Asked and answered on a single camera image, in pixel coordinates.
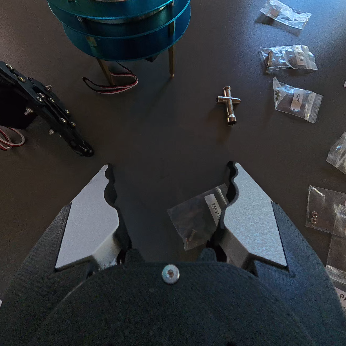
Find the small clear plastic bag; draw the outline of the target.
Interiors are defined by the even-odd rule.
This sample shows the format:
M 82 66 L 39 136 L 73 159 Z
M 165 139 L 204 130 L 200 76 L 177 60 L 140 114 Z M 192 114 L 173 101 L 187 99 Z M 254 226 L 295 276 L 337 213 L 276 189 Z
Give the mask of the small clear plastic bag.
M 185 251 L 211 239 L 228 204 L 227 190 L 227 185 L 222 184 L 167 210 Z
M 337 218 L 345 218 L 346 194 L 310 185 L 305 226 L 334 234 Z
M 326 269 L 345 275 L 346 272 L 346 207 L 339 205 L 327 257 Z
M 278 0 L 267 0 L 260 9 L 263 23 L 300 34 L 310 20 L 312 13 L 292 8 Z
M 346 132 L 332 145 L 326 162 L 346 174 Z
M 340 304 L 346 312 L 346 272 L 329 265 L 326 265 L 326 272 L 335 287 Z
M 316 123 L 322 95 L 281 83 L 276 77 L 273 78 L 273 93 L 275 110 Z
M 268 73 L 285 69 L 318 70 L 314 54 L 305 45 L 261 47 L 260 53 Z

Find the black robot claw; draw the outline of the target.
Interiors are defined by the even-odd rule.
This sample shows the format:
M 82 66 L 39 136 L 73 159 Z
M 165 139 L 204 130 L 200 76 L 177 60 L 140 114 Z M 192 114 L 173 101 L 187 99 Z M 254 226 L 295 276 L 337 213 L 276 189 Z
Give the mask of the black robot claw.
M 25 138 L 19 130 L 40 117 L 49 125 L 49 133 L 61 136 L 75 153 L 88 158 L 94 155 L 91 145 L 77 131 L 70 112 L 52 92 L 52 86 L 24 76 L 4 61 L 0 61 L 0 111 L 3 151 L 24 145 Z M 20 142 L 11 142 L 2 127 L 20 136 Z

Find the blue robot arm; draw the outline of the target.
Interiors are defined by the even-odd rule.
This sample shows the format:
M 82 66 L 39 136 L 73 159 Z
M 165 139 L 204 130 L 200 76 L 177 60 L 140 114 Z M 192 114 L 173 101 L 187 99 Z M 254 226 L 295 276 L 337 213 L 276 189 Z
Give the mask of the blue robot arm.
M 99 60 L 153 61 L 168 51 L 175 74 L 175 44 L 191 19 L 189 0 L 48 0 L 71 43 Z

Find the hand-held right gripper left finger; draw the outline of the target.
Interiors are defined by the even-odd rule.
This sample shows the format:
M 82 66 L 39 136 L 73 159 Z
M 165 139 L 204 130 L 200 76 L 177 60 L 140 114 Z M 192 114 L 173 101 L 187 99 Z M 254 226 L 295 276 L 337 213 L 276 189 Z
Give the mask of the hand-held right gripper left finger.
M 72 200 L 55 269 L 92 262 L 100 270 L 123 264 L 131 248 L 125 224 L 115 207 L 111 164 L 104 165 Z

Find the dark brown desk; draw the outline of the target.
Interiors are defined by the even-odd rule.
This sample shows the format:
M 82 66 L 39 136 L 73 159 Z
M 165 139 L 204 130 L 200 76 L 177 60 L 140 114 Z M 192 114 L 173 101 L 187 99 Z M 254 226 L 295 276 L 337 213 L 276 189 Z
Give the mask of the dark brown desk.
M 345 1 L 282 1 L 312 16 L 300 34 L 263 23 L 265 1 L 191 1 L 191 21 L 175 48 L 153 62 L 124 63 L 133 89 L 97 94 L 106 79 L 95 59 L 67 39 L 46 1 L 1 1 L 1 60 L 50 84 L 72 113 L 91 158 L 75 154 L 36 119 L 26 143 L 1 151 L 1 300 L 29 251 L 63 206 L 106 163 L 132 244 L 147 261 L 188 261 L 167 210 L 228 183 L 236 161 L 300 230 L 323 264 L 330 234 L 305 227 L 310 185 L 345 193 L 345 175 L 326 162 L 345 131 Z M 282 70 L 277 79 L 323 96 L 315 124 L 275 110 L 260 47 L 303 44 L 317 71 Z M 227 125 L 223 87 L 240 98 Z

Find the silver cross wrench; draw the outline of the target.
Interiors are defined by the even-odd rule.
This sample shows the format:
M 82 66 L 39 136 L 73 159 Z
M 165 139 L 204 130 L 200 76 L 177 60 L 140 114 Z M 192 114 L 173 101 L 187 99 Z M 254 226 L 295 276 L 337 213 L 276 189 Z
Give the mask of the silver cross wrench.
M 233 105 L 240 104 L 241 99 L 231 96 L 231 87 L 229 85 L 223 87 L 223 96 L 217 96 L 216 103 L 223 104 L 226 107 L 227 114 L 227 125 L 234 126 L 237 122 L 236 116 L 234 114 Z

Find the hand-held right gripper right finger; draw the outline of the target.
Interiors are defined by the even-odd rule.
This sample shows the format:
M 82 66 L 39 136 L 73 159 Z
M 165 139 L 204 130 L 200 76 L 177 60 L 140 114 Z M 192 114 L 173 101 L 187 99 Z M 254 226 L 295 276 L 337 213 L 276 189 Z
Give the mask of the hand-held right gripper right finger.
M 287 268 L 273 201 L 238 163 L 229 161 L 228 203 L 207 242 L 216 261 L 248 269 L 253 261 Z

